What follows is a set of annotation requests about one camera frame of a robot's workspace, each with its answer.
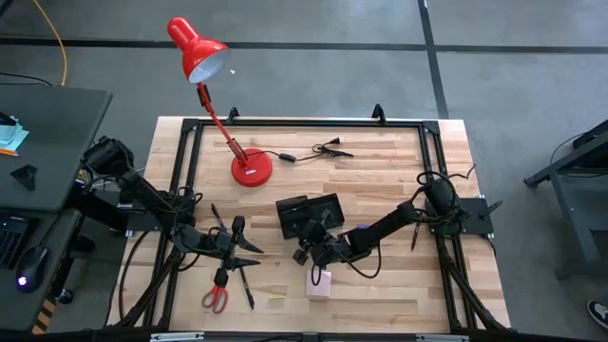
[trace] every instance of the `scissors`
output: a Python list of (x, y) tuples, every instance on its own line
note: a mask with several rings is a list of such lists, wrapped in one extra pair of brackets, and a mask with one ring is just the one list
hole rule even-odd
[(228, 292), (225, 288), (215, 285), (211, 291), (203, 296), (201, 304), (204, 308), (211, 308), (214, 314), (221, 314), (228, 304)]

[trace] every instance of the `shoe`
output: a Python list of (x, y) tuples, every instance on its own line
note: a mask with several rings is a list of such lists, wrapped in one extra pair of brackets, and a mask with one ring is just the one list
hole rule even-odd
[(604, 329), (608, 329), (608, 308), (599, 304), (597, 301), (587, 302), (587, 312)]

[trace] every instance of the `keyboard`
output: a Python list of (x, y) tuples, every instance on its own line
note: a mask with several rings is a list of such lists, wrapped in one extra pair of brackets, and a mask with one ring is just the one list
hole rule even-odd
[(15, 267), (37, 224), (37, 218), (0, 216), (0, 269)]

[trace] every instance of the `pink sticky note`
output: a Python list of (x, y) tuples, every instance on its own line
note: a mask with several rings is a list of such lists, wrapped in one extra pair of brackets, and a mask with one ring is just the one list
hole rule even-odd
[(319, 284), (314, 286), (311, 273), (306, 273), (306, 296), (329, 297), (332, 293), (332, 273), (329, 271), (321, 272), (321, 280)]

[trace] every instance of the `lamp base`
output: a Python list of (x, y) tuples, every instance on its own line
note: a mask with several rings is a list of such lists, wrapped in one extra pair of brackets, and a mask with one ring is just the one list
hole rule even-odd
[(232, 160), (232, 175), (240, 185), (255, 187), (265, 183), (273, 174), (273, 161), (266, 153), (261, 153), (259, 148), (247, 148), (245, 155), (249, 167), (244, 167), (238, 162), (238, 158)]

